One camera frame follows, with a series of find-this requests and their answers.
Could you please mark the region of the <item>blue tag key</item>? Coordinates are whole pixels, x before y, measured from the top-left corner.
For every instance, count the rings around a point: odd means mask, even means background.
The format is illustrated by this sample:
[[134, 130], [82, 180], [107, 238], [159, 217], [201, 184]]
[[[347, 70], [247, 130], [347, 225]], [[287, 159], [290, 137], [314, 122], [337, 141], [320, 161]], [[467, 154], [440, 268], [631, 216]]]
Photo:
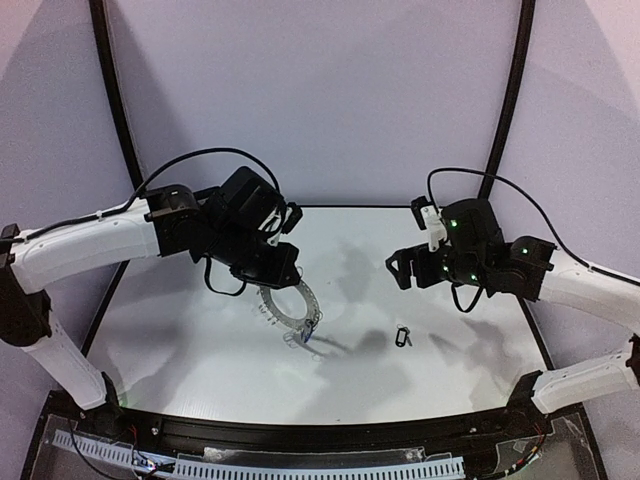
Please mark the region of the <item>blue tag key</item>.
[[313, 321], [307, 321], [301, 331], [300, 338], [303, 343], [307, 343], [314, 333], [316, 324]]

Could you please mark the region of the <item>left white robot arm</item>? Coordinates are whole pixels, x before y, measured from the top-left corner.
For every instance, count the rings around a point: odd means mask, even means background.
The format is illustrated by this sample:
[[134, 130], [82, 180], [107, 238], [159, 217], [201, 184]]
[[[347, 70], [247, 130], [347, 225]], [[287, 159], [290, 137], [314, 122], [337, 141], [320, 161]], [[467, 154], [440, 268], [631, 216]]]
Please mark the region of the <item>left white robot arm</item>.
[[281, 241], [303, 215], [248, 167], [201, 195], [184, 185], [137, 193], [127, 203], [41, 230], [1, 233], [1, 340], [35, 359], [84, 411], [115, 407], [109, 377], [52, 314], [48, 285], [103, 266], [186, 252], [219, 262], [243, 285], [300, 284], [297, 247]]

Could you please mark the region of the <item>metal ring disc with keyrings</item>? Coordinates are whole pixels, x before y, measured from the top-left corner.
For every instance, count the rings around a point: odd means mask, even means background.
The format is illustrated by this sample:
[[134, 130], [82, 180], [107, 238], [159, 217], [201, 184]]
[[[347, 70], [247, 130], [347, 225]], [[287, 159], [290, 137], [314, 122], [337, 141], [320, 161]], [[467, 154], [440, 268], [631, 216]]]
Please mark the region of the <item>metal ring disc with keyrings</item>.
[[285, 331], [286, 341], [306, 345], [311, 340], [313, 335], [307, 343], [303, 343], [301, 331], [307, 321], [313, 321], [316, 324], [315, 333], [323, 313], [316, 295], [304, 281], [282, 290], [260, 287], [258, 295], [259, 311], [269, 325]]

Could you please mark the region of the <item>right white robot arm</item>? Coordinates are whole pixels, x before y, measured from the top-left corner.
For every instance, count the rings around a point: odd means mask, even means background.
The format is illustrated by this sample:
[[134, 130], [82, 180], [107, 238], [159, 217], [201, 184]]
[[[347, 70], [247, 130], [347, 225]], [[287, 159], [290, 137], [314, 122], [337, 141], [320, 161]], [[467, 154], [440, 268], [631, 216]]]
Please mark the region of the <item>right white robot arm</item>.
[[488, 297], [510, 294], [571, 307], [631, 332], [628, 346], [620, 352], [522, 376], [511, 404], [547, 415], [597, 397], [638, 390], [637, 279], [575, 260], [555, 242], [532, 236], [505, 241], [486, 199], [465, 199], [439, 209], [419, 197], [411, 211], [427, 240], [387, 258], [386, 268], [400, 289], [427, 289], [443, 282], [453, 289], [473, 286]]

